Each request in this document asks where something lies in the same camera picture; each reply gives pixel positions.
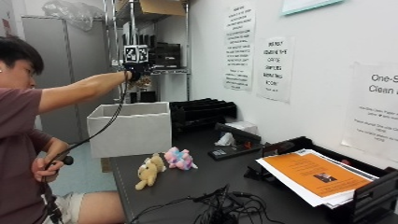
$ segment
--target man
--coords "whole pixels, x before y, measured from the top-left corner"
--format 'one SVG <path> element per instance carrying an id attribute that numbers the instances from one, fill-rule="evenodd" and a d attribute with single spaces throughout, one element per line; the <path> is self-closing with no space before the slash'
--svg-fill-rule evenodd
<path id="1" fill-rule="evenodd" d="M 0 37 L 0 223 L 51 223 L 41 181 L 42 177 L 53 181 L 63 164 L 55 161 L 47 170 L 43 167 L 67 145 L 33 129 L 34 117 L 97 98 L 131 78 L 130 72 L 109 73 L 37 90 L 31 76 L 42 70 L 35 49 L 14 36 Z M 42 159 L 37 159 L 39 151 L 46 153 Z M 55 203 L 65 224 L 123 222 L 117 192 L 69 194 Z"/>

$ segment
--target man's arm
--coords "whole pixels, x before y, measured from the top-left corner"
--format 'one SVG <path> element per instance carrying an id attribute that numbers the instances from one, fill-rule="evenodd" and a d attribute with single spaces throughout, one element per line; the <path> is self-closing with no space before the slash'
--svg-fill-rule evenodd
<path id="1" fill-rule="evenodd" d="M 38 114 L 90 101 L 111 91 L 125 81 L 123 72 L 101 74 L 87 77 L 70 85 L 42 89 Z"/>

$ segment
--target teddy bear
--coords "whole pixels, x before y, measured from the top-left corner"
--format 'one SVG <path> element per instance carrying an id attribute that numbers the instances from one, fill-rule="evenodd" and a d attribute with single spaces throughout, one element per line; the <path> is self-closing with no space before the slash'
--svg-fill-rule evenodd
<path id="1" fill-rule="evenodd" d="M 179 168 L 180 170 L 188 170 L 191 167 L 198 169 L 192 163 L 192 158 L 188 155 L 188 150 L 179 151 L 175 147 L 171 147 L 164 153 L 163 158 L 168 163 L 168 168 Z"/>
<path id="2" fill-rule="evenodd" d="M 164 171 L 163 161 L 159 153 L 152 153 L 151 158 L 148 159 L 151 163 L 155 164 L 158 173 Z"/>
<path id="3" fill-rule="evenodd" d="M 152 186 L 158 173 L 163 172 L 164 166 L 158 153 L 151 155 L 151 158 L 146 158 L 143 164 L 138 168 L 139 183 L 135 185 L 135 190 L 140 190 L 147 185 Z"/>

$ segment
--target white wall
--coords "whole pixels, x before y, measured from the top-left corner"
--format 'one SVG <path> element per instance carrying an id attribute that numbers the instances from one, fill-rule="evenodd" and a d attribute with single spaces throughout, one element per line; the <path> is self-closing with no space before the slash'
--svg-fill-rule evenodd
<path id="1" fill-rule="evenodd" d="M 10 34 L 17 35 L 10 0 L 0 0 L 0 36 L 5 36 L 2 20 L 9 22 Z"/>
<path id="2" fill-rule="evenodd" d="M 255 47 L 262 38 L 295 37 L 290 103 L 255 96 L 259 48 L 252 90 L 222 87 L 224 9 L 239 0 L 191 1 L 191 98 L 235 102 L 238 118 L 256 124 L 263 141 L 304 135 L 359 161 L 398 168 L 398 162 L 340 145 L 352 63 L 398 62 L 398 1 L 345 0 L 291 16 L 279 16 L 282 0 L 248 1 L 255 8 Z"/>

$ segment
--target man's hand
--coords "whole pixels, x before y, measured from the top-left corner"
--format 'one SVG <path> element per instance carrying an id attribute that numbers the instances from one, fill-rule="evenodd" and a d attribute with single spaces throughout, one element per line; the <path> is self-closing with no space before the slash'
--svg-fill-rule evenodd
<path id="1" fill-rule="evenodd" d="M 42 182 L 42 177 L 46 178 L 46 182 L 54 181 L 58 175 L 58 170 L 63 166 L 61 161 L 54 161 L 46 170 L 46 163 L 43 158 L 35 158 L 30 166 L 30 171 L 33 172 L 33 177 L 38 182 Z"/>

